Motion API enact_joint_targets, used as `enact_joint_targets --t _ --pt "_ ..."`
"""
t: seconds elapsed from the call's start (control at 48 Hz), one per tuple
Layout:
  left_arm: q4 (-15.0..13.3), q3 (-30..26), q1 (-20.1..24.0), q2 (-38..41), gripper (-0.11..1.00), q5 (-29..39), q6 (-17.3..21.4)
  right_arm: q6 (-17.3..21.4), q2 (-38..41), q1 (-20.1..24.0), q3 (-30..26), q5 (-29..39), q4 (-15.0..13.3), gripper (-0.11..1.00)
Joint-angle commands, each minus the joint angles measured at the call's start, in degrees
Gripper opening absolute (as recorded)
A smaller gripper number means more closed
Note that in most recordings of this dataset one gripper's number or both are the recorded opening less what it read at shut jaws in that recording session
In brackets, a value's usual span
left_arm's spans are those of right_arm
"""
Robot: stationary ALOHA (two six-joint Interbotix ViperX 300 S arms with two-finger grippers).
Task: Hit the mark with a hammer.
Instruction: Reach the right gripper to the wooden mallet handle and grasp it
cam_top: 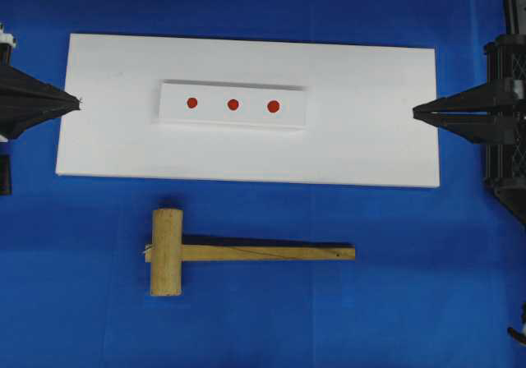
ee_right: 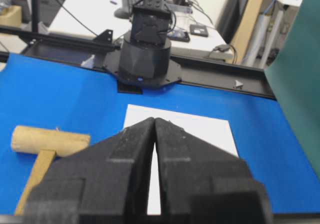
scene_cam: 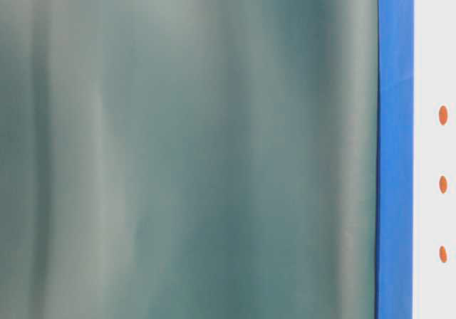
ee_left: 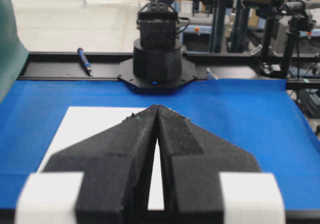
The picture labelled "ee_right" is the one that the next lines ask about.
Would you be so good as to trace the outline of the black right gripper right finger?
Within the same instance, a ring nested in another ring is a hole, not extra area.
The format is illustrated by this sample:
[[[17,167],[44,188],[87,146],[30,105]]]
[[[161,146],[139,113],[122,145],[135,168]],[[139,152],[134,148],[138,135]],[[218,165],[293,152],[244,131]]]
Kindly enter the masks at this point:
[[[164,119],[155,120],[161,211],[169,224],[270,224],[264,185],[247,163]]]

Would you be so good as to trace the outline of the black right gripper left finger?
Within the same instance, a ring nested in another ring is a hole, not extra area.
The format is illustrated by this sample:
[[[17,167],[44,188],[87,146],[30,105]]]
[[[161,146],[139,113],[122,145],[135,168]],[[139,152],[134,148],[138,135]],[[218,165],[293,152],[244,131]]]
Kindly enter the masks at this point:
[[[154,143],[149,117],[54,161],[27,199],[24,223],[124,224],[146,215]]]

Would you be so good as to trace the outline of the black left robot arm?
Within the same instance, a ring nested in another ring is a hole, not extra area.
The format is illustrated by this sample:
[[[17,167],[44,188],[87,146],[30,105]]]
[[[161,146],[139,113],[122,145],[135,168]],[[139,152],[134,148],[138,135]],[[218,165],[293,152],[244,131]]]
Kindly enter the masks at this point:
[[[171,44],[171,12],[164,0],[142,0],[132,7],[131,31],[124,36],[118,76],[129,84],[160,87],[166,83]]]

